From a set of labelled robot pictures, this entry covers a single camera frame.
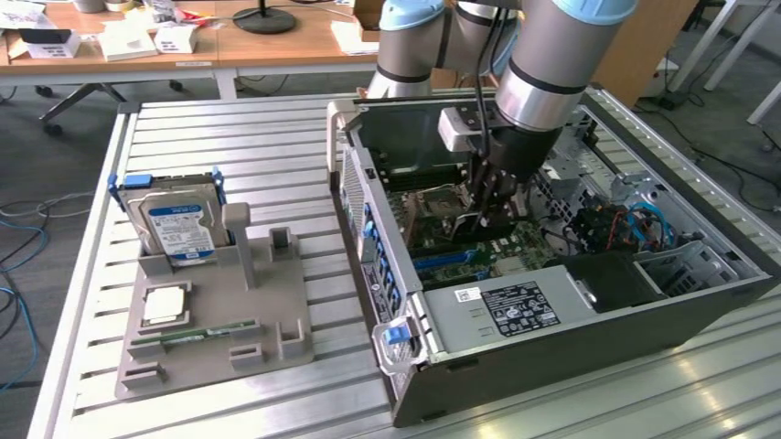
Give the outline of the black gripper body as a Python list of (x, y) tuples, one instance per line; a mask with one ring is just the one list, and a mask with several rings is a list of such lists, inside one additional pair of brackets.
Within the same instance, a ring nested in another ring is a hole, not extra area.
[(544, 163), (560, 132), (560, 127), (548, 131), (530, 131), (516, 126), (492, 129), (490, 164), (514, 177), (519, 184), (526, 184)]

